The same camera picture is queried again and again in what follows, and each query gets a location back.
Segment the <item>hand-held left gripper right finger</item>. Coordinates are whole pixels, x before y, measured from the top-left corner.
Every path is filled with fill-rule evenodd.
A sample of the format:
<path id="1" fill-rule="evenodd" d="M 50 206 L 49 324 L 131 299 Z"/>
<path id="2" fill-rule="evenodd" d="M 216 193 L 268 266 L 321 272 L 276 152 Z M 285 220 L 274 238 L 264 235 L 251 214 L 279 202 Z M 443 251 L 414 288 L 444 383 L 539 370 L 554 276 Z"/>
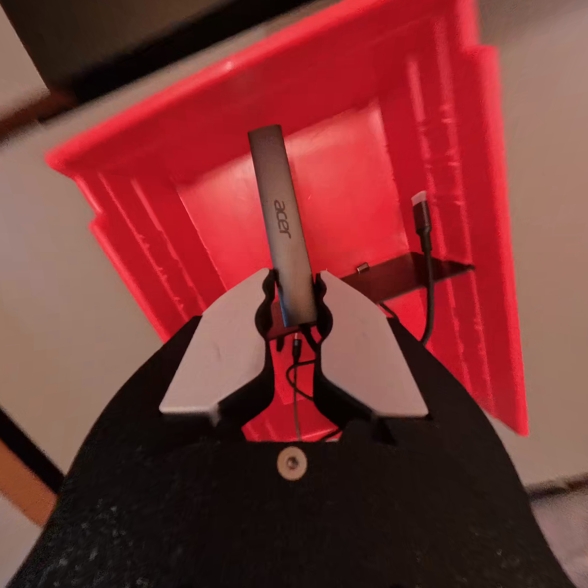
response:
<path id="1" fill-rule="evenodd" d="M 354 420 L 422 419 L 429 408 L 387 317 L 327 270 L 316 277 L 320 342 L 313 401 L 337 428 Z"/>

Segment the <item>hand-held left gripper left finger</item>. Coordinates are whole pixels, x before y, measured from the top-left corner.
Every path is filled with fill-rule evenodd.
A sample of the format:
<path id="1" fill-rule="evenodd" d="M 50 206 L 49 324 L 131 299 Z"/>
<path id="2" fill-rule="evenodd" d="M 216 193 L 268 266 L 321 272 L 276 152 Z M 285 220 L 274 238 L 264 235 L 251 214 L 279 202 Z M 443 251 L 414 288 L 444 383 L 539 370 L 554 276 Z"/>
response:
<path id="1" fill-rule="evenodd" d="M 275 370 L 267 335 L 275 283 L 275 272 L 261 269 L 199 317 L 161 414 L 201 417 L 214 429 L 241 431 L 271 405 Z"/>

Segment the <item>grey USB hub dark print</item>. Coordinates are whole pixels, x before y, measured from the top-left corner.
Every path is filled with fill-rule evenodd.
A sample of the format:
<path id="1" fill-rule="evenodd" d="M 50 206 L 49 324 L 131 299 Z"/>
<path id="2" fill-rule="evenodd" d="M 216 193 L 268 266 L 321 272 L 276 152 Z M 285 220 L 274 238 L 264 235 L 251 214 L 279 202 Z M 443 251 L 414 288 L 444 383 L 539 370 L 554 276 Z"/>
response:
<path id="1" fill-rule="evenodd" d="M 282 127 L 263 126 L 247 136 L 283 325 L 296 328 L 316 351 L 311 329 L 318 317 L 314 281 Z"/>

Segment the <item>red plastic bin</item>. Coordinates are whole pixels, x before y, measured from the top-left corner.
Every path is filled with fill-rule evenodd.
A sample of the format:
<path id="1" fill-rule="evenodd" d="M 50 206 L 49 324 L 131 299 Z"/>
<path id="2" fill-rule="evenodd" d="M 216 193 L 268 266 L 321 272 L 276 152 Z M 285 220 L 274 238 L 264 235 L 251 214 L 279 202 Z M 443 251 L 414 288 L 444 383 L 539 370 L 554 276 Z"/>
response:
<path id="1" fill-rule="evenodd" d="M 500 111 L 477 1 L 343 1 L 46 155 L 163 342 L 270 265 L 247 133 L 280 124 L 314 273 L 419 241 L 474 271 L 436 287 L 428 349 L 481 408 L 529 431 Z"/>

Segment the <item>grey desk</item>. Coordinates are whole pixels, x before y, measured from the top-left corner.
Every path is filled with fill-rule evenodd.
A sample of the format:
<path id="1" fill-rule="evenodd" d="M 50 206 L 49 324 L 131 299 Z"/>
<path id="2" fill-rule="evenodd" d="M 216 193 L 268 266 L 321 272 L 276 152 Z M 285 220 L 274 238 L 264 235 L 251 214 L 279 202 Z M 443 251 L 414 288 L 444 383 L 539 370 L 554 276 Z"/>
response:
<path id="1" fill-rule="evenodd" d="M 93 213 L 45 152 L 141 99 L 331 4 L 251 26 L 89 105 L 1 140 L 1 405 L 68 469 L 90 425 L 158 347 L 88 224 Z M 58 1 L 5 8 L 26 47 L 1 49 L 1 113 L 186 28 L 196 1 Z M 587 543 L 587 1 L 481 1 L 481 39 L 498 49 L 511 239 L 530 434 L 493 425 L 531 490 L 556 553 Z"/>

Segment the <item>black flat plate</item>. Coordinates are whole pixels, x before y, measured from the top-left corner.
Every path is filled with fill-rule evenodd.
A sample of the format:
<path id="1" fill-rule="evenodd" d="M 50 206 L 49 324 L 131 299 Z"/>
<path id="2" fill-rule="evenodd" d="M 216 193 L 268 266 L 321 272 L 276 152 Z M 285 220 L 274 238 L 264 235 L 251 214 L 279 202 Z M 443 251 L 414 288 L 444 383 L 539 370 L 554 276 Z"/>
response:
<path id="1" fill-rule="evenodd" d="M 356 271 L 341 280 L 377 305 L 426 288 L 428 284 L 424 256 L 417 252 Z"/>

